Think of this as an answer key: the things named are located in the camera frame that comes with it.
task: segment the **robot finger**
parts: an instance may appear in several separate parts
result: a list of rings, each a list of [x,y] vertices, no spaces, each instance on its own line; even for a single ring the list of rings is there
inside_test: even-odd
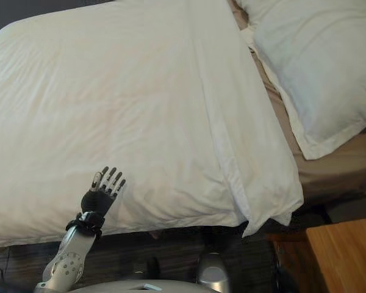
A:
[[[116,177],[114,178],[114,180],[112,180],[112,181],[110,182],[110,184],[106,187],[106,193],[107,193],[108,195],[111,195],[111,194],[112,194],[112,191],[114,190],[114,188],[115,188],[115,186],[116,186],[116,184],[117,184],[118,180],[121,178],[121,176],[122,176],[122,172],[119,172],[119,173],[116,175]]]
[[[126,180],[123,179],[119,184],[114,187],[114,190],[111,192],[111,197],[116,199],[116,197],[123,191],[123,186],[125,185]]]
[[[111,169],[110,173],[106,176],[106,180],[104,180],[104,182],[103,182],[103,185],[101,187],[101,190],[105,190],[106,189],[106,187],[110,183],[111,176],[115,173],[116,170],[117,170],[117,168],[115,168],[115,167],[113,169]]]
[[[92,192],[98,191],[100,182],[102,181],[102,177],[103,177],[102,173],[96,172],[92,180],[90,191]]]
[[[107,173],[107,171],[109,170],[108,166],[105,166],[102,170],[102,177],[104,176],[104,174]]]

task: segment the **bed sheet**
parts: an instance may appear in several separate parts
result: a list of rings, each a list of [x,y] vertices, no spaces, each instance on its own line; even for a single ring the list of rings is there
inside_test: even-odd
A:
[[[125,0],[10,24],[0,246],[60,240],[105,165],[127,179],[105,234],[288,224],[302,190],[265,97],[224,0]]]

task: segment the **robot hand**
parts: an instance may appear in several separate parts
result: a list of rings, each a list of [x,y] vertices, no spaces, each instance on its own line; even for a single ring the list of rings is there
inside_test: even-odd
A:
[[[81,201],[83,213],[96,212],[104,217],[118,194],[123,190],[126,180],[122,179],[122,172],[118,172],[116,177],[112,179],[117,170],[114,167],[104,179],[104,175],[108,170],[108,167],[104,167],[102,172],[96,172],[90,190],[83,196]]]
[[[117,196],[122,193],[126,182],[119,172],[113,178],[117,168],[109,170],[105,167],[93,178],[90,190],[83,196],[81,208],[75,220],[66,226],[66,235],[61,241],[57,255],[46,266],[42,282],[38,283],[34,292],[61,293],[70,290],[80,279],[84,260],[95,239],[101,236],[104,216],[109,211]]]

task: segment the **dark wall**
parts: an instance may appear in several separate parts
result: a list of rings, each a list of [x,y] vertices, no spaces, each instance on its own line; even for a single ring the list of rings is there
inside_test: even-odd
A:
[[[0,0],[0,29],[30,16],[99,4],[109,0]]]

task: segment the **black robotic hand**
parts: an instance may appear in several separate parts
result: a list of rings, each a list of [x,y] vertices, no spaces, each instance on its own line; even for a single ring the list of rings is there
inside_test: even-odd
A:
[[[126,183],[126,180],[122,178],[122,172],[118,172],[114,177],[117,168],[114,167],[106,175],[108,170],[108,167],[104,167],[102,172],[96,172],[90,190],[81,200],[83,214],[78,213],[76,219],[67,224],[67,231],[71,227],[77,226],[82,233],[94,234],[97,239],[100,238],[104,216],[117,196],[122,192],[123,186]]]
[[[117,170],[114,167],[104,178],[108,170],[108,167],[104,167],[102,172],[96,172],[90,190],[83,196],[81,201],[83,212],[96,212],[104,217],[121,192],[126,183],[126,180],[122,178],[122,172],[118,172],[112,179]]]

